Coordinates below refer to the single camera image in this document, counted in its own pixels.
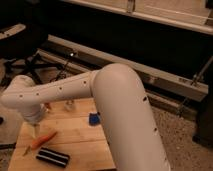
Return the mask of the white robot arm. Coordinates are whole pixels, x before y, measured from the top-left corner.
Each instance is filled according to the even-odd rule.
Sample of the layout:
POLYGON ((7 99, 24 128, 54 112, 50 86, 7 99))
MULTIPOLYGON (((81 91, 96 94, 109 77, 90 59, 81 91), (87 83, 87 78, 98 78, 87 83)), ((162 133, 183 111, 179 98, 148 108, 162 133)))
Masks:
POLYGON ((54 101, 93 98, 117 171, 171 171, 151 105, 138 74, 109 64, 47 84, 25 75, 14 77, 0 100, 30 124, 41 121, 54 101))

